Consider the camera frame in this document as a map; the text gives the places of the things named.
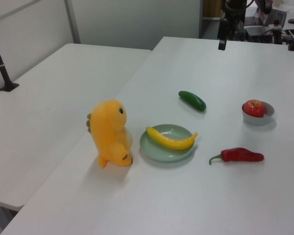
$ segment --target yellow banana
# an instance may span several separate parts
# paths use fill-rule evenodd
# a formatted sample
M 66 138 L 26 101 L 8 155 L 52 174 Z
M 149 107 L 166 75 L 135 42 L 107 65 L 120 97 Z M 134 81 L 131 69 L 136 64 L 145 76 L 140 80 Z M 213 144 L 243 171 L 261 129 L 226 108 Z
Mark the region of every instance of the yellow banana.
M 157 131 L 153 127 L 147 127 L 146 132 L 158 144 L 170 149 L 174 149 L 174 150 L 183 150 L 183 149 L 187 149 L 191 147 L 195 141 L 196 136 L 198 135 L 198 133 L 195 132 L 193 136 L 189 138 L 182 139 L 182 140 L 174 140 L 161 134 L 159 131 Z

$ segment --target plush dinosaur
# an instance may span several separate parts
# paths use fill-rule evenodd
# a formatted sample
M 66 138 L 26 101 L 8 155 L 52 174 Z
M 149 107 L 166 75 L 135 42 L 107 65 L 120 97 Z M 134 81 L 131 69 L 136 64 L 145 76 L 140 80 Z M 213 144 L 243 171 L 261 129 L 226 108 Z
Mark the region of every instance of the plush dinosaur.
M 131 144 L 125 133 L 126 111 L 123 105 L 115 100 L 107 100 L 98 104 L 86 122 L 98 149 L 98 164 L 104 168 L 107 161 L 117 165 L 129 165 Z

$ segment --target red apple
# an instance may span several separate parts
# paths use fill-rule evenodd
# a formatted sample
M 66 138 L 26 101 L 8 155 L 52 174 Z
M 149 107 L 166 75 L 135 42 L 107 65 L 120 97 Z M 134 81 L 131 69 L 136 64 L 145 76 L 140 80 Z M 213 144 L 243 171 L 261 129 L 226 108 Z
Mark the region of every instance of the red apple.
M 265 115 L 265 106 L 263 102 L 252 99 L 244 104 L 243 111 L 250 116 L 262 118 Z

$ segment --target plate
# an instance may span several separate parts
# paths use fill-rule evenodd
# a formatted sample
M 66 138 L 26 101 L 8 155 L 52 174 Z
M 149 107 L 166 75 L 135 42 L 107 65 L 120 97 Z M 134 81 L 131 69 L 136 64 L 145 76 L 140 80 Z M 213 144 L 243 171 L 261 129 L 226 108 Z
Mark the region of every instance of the plate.
M 189 132 L 184 127 L 173 125 L 173 124 L 162 124 L 154 126 L 157 131 L 165 135 L 168 138 L 181 140 L 192 136 L 192 133 Z M 193 149 L 194 144 L 184 150 L 173 150 L 166 148 L 152 138 L 149 137 L 145 131 L 140 138 L 140 147 L 141 150 L 151 159 L 159 162 L 175 162 L 181 160 L 189 155 Z

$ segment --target green cucumber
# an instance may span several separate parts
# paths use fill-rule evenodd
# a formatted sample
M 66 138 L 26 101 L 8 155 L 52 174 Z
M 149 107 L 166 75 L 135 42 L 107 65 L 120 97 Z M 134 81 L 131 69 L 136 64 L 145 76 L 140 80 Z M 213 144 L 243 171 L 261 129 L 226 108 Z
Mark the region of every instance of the green cucumber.
M 187 102 L 189 105 L 191 105 L 193 108 L 203 112 L 206 110 L 206 104 L 205 102 L 199 98 L 197 95 L 186 92 L 186 91 L 180 91 L 178 95 L 183 99 L 185 102 Z

